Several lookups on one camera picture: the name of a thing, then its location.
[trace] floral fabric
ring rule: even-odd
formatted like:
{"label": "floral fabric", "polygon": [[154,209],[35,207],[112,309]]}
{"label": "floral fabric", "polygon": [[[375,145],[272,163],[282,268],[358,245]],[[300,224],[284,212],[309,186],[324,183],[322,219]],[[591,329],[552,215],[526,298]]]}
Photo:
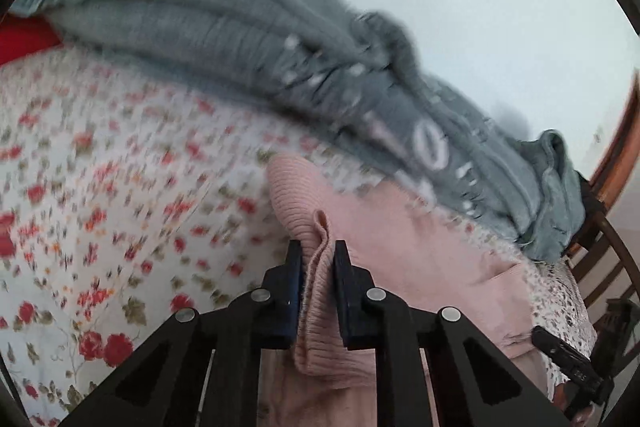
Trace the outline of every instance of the floral fabric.
{"label": "floral fabric", "polygon": [[[0,352],[34,425],[57,425],[176,310],[225,306],[283,261],[264,175],[276,151],[339,190],[381,179],[283,116],[79,48],[0,68],[0,107]],[[438,211],[452,233],[522,256]],[[578,294],[529,267],[535,322],[578,347],[560,308],[580,315]]]}

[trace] silver screw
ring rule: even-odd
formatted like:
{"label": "silver screw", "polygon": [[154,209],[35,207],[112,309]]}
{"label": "silver screw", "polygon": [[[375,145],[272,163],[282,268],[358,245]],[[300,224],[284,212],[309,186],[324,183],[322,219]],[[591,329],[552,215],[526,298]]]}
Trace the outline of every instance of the silver screw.
{"label": "silver screw", "polygon": [[458,322],[460,320],[460,317],[462,317],[460,310],[458,308],[453,308],[452,306],[444,308],[440,312],[440,315],[442,315],[443,319],[449,322]]}
{"label": "silver screw", "polygon": [[271,299],[271,292],[264,288],[258,288],[251,292],[251,298],[256,302],[265,302]]}
{"label": "silver screw", "polygon": [[196,312],[191,308],[182,308],[175,314],[175,320],[178,322],[189,322],[196,317]]}
{"label": "silver screw", "polygon": [[383,301],[386,298],[386,292],[382,288],[370,288],[367,290],[367,298],[372,301]]}

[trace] blue-gray clothing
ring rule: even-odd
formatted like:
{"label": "blue-gray clothing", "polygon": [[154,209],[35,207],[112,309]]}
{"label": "blue-gray clothing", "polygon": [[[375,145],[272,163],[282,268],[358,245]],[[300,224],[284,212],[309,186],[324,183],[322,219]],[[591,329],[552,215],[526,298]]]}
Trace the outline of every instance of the blue-gray clothing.
{"label": "blue-gray clothing", "polygon": [[564,142],[506,136],[422,74],[402,28],[341,0],[16,0],[66,35],[286,110],[425,197],[556,261],[584,220]]}

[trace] pink ribbed fabric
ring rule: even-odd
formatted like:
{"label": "pink ribbed fabric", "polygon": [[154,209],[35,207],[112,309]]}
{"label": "pink ribbed fabric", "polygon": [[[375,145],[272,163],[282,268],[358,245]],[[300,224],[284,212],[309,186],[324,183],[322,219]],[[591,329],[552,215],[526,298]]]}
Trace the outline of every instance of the pink ribbed fabric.
{"label": "pink ribbed fabric", "polygon": [[[410,306],[433,312],[444,306],[459,308],[510,358],[532,349],[530,306],[520,264],[463,242],[393,183],[382,182],[362,198],[337,194],[314,165],[291,155],[274,157],[267,174],[276,215],[303,248],[306,283],[293,364],[289,374],[277,371],[285,387],[298,390],[295,417],[306,418],[300,425],[310,421],[308,412],[302,414],[299,407],[305,402],[299,392],[305,377],[313,377],[306,385],[313,388],[316,403],[320,388],[335,392],[375,386],[373,352],[347,351],[338,331],[331,277],[337,239],[347,241],[355,266],[369,269],[377,286]],[[287,404],[282,387],[279,390],[272,402],[278,411],[273,416],[283,419],[293,402]],[[374,392],[366,399],[358,393],[348,396],[374,407]],[[344,394],[332,396],[343,409]],[[333,417],[325,413],[327,419]],[[358,409],[354,418],[369,413]],[[298,425],[288,418],[290,423],[273,425]]]}

